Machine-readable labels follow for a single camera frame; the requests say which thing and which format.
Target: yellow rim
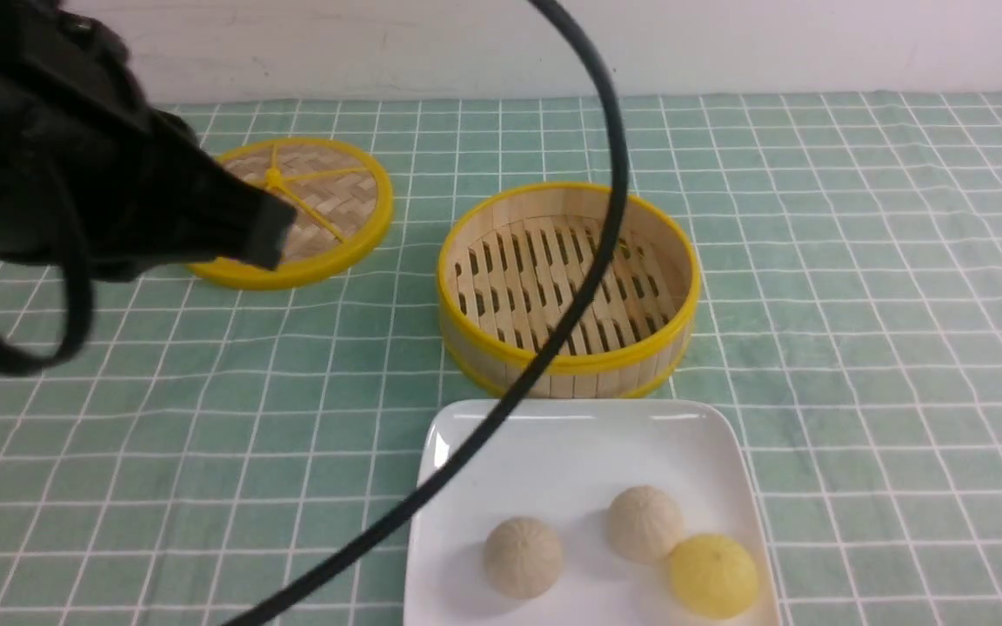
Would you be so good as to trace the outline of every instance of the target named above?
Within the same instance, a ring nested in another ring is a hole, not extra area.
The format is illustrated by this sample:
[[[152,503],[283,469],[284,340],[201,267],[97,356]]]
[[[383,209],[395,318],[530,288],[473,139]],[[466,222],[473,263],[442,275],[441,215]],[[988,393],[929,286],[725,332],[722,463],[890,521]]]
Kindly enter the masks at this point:
[[[675,368],[679,366],[679,362],[682,361],[682,358],[685,354],[687,354],[687,348],[689,348],[689,346],[690,341],[688,339],[687,344],[682,346],[682,350],[680,350],[680,352],[675,356],[675,359],[671,361],[670,366],[665,366],[662,372],[657,374],[651,381],[645,382],[644,385],[633,389],[632,392],[625,393],[624,396],[620,396],[619,398],[643,398],[648,396],[649,393],[655,392],[656,389],[659,389],[660,385],[667,382],[667,379],[671,377],[671,374],[675,373]],[[508,392],[508,390],[504,388],[493,385],[492,382],[486,380],[485,377],[481,376],[481,374],[474,372],[474,369],[466,365],[465,361],[463,361],[456,352],[453,352],[453,350],[448,350],[446,353],[450,354],[451,360],[454,361],[454,365],[458,366],[458,369],[462,370],[462,374],[464,374],[465,377],[472,382],[472,384],[485,389],[485,392],[489,393],[490,396],[500,398],[505,392]]]
[[[276,270],[267,272],[266,269],[259,269],[256,266],[242,265],[241,262],[228,260],[227,258],[217,258],[210,262],[197,262],[190,265],[192,272],[199,274],[207,280],[218,282],[218,284],[237,289],[283,289],[299,287],[311,282],[326,280],[336,273],[342,273],[348,266],[362,260],[363,257],[378,246],[389,231],[389,225],[393,222],[393,183],[386,173],[386,168],[372,155],[366,153],[350,143],[334,141],[332,139],[321,139],[318,137],[288,137],[281,139],[270,139],[250,143],[227,151],[220,155],[220,161],[241,157],[254,151],[274,148],[276,146],[295,145],[315,145],[326,146],[346,153],[362,162],[363,168],[373,175],[378,183],[378,203],[374,207],[373,214],[362,229],[353,237],[341,238],[341,242],[330,252],[319,254],[305,260],[295,260],[286,262]],[[314,177],[315,175],[339,174],[341,170],[329,171],[329,173],[306,174],[304,177]]]
[[[605,193],[607,199],[609,197],[609,187],[593,185],[593,183],[589,182],[539,182],[534,183],[534,185],[510,189],[504,191],[504,193],[493,195],[493,197],[486,199],[486,201],[471,209],[468,214],[463,214],[462,218],[458,219],[456,224],[454,224],[454,228],[451,229],[451,234],[448,234],[448,237],[446,237],[446,241],[443,241],[442,249],[438,253],[438,269],[435,272],[435,279],[438,282],[440,305],[446,318],[452,321],[454,326],[457,327],[457,333],[468,338],[471,344],[478,350],[488,353],[495,360],[500,360],[512,366],[525,366],[529,361],[532,361],[534,354],[529,352],[529,350],[509,346],[497,338],[490,337],[489,334],[482,332],[481,329],[473,325],[473,322],[470,322],[468,318],[463,316],[461,310],[458,309],[456,298],[454,298],[453,293],[450,292],[450,289],[443,280],[443,268],[446,266],[448,254],[451,253],[451,246],[454,245],[454,233],[461,230],[462,226],[465,226],[466,222],[472,219],[474,214],[482,213],[490,205],[493,205],[494,202],[503,201],[516,194],[526,194],[529,191],[553,188],[592,189],[602,191],[602,193]],[[565,354],[564,356],[556,357],[548,368],[547,373],[551,374],[551,376],[557,376],[558,374],[572,376],[572,374],[603,373],[607,372],[607,370],[616,370],[624,366],[631,366],[639,361],[647,360],[653,354],[659,353],[664,346],[670,344],[682,332],[682,329],[691,321],[695,309],[698,307],[702,276],[701,270],[698,267],[698,254],[695,253],[695,247],[690,244],[690,240],[682,231],[682,228],[661,210],[652,206],[651,202],[645,201],[643,198],[637,198],[635,195],[630,195],[629,200],[635,203],[636,206],[649,211],[649,213],[659,218],[665,227],[670,229],[672,233],[675,233],[675,237],[678,237],[684,248],[687,249],[687,257],[690,260],[690,289],[687,291],[687,300],[683,302],[678,312],[675,314],[675,317],[671,318],[671,321],[663,326],[663,329],[657,330],[651,337],[639,341],[632,346],[613,350],[611,353],[587,354],[587,356],[581,357]]]

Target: white wall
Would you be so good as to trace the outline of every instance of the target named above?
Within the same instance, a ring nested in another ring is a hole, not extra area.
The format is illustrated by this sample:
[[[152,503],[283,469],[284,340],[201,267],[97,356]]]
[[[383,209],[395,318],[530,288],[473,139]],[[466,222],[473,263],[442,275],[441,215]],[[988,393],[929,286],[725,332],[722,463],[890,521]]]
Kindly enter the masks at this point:
[[[625,94],[1002,89],[1002,0],[564,0]],[[164,102],[587,94],[524,0],[75,0]]]

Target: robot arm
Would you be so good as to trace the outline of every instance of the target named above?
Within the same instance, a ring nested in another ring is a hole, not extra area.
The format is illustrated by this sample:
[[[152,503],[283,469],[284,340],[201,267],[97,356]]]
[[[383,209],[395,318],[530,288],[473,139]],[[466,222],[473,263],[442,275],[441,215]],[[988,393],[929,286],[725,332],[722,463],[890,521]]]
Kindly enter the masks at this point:
[[[0,373],[70,360],[90,326],[90,280],[133,280],[167,262],[281,260],[295,211],[203,154],[149,106],[122,40],[59,0],[0,0],[0,260],[60,266],[60,352],[0,340]]]

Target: square plate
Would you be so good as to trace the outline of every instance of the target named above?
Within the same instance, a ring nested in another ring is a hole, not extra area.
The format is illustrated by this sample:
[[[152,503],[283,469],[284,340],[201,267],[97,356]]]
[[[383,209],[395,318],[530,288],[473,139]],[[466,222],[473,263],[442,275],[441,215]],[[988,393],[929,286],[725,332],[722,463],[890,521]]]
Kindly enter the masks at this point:
[[[457,402],[435,417],[420,481],[446,463],[492,401]],[[746,548],[761,573],[755,606],[728,626],[779,626],[759,511],[740,449],[715,409],[680,400],[525,401],[465,471],[412,522],[405,626],[701,625],[681,609],[664,573],[617,557],[603,516],[619,492],[652,485],[681,507],[688,535],[720,532]],[[563,574],[529,602],[496,593],[482,544],[513,516],[551,524]]]

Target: black cable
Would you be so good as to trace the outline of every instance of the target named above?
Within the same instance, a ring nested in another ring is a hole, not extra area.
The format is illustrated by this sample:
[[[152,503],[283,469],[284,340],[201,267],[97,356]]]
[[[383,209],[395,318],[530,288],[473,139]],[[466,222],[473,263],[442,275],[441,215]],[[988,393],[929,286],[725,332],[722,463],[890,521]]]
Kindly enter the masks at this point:
[[[466,467],[470,459],[477,455],[478,451],[481,451],[482,445],[485,445],[493,433],[497,432],[498,428],[504,424],[506,418],[517,408],[521,400],[528,396],[536,381],[544,376],[548,365],[559,354],[564,342],[574,332],[582,314],[593,301],[596,290],[601,284],[605,272],[609,269],[609,264],[613,260],[613,252],[616,249],[616,242],[621,233],[621,222],[623,222],[624,209],[628,202],[629,183],[628,149],[624,143],[624,122],[621,120],[619,103],[616,102],[616,92],[613,90],[612,79],[601,60],[601,56],[573,17],[554,0],[528,1],[542,16],[546,17],[546,20],[553,27],[556,27],[559,35],[563,36],[563,39],[567,40],[567,43],[577,53],[577,58],[585,70],[589,72],[590,78],[595,84],[597,98],[599,98],[605,114],[605,132],[609,136],[612,182],[609,192],[609,206],[605,210],[601,238],[597,242],[596,252],[593,253],[590,270],[585,274],[582,285],[574,293],[571,305],[563,314],[554,333],[546,339],[540,352],[536,354],[528,368],[509,388],[509,392],[506,392],[501,400],[498,400],[492,412],[489,412],[485,420],[482,420],[482,424],[470,433],[470,437],[466,438],[466,441],[450,456],[443,467],[438,468],[416,491],[397,504],[393,511],[387,512],[377,523],[362,532],[362,535],[358,535],[353,542],[335,552],[314,570],[296,578],[284,590],[278,591],[266,601],[247,610],[246,613],[230,619],[229,622],[225,623],[225,626],[262,626],[264,623],[272,621],[314,593],[319,587],[330,583],[331,579],[342,574],[347,567],[358,562],[379,543],[385,542],[403,524],[409,523],[412,516],[417,514],[417,511],[420,511],[425,504],[428,504],[435,495],[439,494],[439,491],[446,487],[446,484],[450,483],[451,479],[459,471],[462,471],[462,468]]]
[[[32,155],[29,163],[38,168],[30,174],[39,178],[39,182],[47,183],[52,203],[56,205],[52,219],[44,224],[53,229],[49,236],[52,256],[60,267],[64,307],[68,312],[64,318],[60,346],[49,356],[26,353],[0,338],[0,374],[11,377],[30,376],[72,360],[86,344],[91,321],[95,316],[95,290],[91,284],[87,239],[80,229],[72,195],[68,193],[68,187],[64,185],[56,166],[48,163],[43,155]]]

